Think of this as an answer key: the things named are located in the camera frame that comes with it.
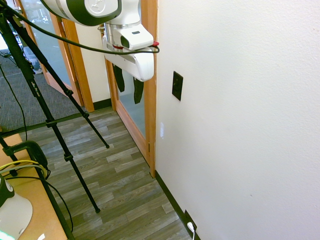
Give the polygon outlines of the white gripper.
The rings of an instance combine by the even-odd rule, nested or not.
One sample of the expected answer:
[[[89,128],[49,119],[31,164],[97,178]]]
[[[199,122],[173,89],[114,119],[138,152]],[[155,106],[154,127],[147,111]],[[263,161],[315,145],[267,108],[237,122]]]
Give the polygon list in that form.
[[[147,51],[147,53],[130,53],[132,52],[127,48],[117,49],[108,42],[107,36],[102,37],[102,46],[105,51],[116,52],[116,54],[105,53],[104,57],[113,63],[112,68],[114,72],[115,81],[119,91],[125,91],[125,81],[123,77],[123,70],[131,74],[133,78],[134,93],[133,100],[135,104],[141,102],[144,83],[154,76],[154,54],[149,53],[152,51],[150,47],[139,49],[138,51]]]

